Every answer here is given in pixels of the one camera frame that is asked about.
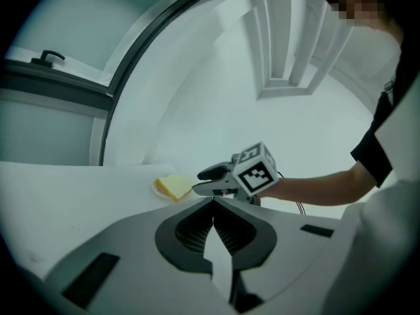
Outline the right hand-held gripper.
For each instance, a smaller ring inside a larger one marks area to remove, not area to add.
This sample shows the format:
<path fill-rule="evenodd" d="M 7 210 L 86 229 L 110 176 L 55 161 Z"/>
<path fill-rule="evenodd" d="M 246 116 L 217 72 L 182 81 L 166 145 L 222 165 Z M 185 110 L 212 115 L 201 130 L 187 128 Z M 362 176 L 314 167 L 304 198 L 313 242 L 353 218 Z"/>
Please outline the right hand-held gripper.
<path fill-rule="evenodd" d="M 259 205 L 257 197 L 278 182 L 276 163 L 263 142 L 234 154 L 229 162 L 212 165 L 198 173 L 193 191 L 201 196 L 232 195 L 235 200 Z"/>

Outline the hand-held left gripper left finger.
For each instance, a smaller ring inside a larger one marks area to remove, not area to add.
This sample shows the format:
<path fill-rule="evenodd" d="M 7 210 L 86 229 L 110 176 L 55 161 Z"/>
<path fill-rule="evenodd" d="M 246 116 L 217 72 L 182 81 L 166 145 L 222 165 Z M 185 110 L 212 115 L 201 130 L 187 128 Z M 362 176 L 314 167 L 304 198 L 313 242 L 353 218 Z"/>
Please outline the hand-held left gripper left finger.
<path fill-rule="evenodd" d="M 121 219 L 66 255 L 46 284 L 81 311 L 228 311 L 203 256 L 211 198 Z"/>

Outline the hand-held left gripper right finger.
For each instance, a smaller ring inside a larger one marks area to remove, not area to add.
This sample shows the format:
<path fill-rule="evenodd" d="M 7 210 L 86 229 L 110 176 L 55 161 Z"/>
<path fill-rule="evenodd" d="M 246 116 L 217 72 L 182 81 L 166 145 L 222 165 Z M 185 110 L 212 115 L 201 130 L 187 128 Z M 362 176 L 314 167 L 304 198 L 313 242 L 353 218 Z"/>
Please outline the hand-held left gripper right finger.
<path fill-rule="evenodd" d="M 213 201 L 213 226 L 232 259 L 230 304 L 248 311 L 296 280 L 339 220 L 275 211 L 232 199 Z"/>

